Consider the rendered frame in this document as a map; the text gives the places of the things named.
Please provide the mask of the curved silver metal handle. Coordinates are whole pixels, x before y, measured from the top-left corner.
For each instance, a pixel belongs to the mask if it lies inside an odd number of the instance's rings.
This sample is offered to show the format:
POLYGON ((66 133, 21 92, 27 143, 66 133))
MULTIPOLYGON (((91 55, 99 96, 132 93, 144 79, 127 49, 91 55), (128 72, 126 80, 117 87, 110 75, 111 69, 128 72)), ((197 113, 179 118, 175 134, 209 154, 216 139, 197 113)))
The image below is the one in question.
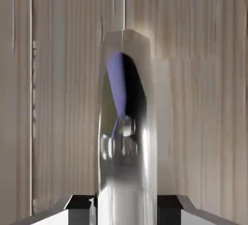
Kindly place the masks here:
POLYGON ((100 48, 97 225, 156 225, 157 136, 148 37, 105 35, 100 48))

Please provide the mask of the light wood cabinet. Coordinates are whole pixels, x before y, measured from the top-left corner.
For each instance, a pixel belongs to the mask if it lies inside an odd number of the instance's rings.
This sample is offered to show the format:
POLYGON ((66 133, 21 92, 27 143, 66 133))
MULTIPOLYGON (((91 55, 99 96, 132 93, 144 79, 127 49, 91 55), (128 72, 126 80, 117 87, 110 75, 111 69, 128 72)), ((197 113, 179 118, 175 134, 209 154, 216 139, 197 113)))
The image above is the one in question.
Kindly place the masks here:
POLYGON ((0 0, 0 225, 29 216, 30 0, 0 0))

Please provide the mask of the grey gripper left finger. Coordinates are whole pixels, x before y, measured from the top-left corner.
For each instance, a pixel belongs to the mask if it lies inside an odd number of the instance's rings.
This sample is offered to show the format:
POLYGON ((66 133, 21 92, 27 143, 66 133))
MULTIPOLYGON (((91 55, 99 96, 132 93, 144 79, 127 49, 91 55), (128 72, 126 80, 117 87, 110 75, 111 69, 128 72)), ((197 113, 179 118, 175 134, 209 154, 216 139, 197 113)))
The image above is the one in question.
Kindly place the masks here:
POLYGON ((60 198, 53 207, 11 225, 98 225, 97 196, 70 195, 60 198))

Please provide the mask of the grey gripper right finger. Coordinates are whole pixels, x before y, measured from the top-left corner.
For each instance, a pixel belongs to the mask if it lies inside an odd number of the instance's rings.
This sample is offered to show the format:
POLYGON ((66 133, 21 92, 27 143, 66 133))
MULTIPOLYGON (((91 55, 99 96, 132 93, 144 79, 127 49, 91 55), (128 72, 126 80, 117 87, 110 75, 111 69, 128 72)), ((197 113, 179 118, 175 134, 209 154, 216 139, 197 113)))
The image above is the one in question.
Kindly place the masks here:
POLYGON ((233 225, 194 206, 186 195, 157 196, 157 225, 233 225))

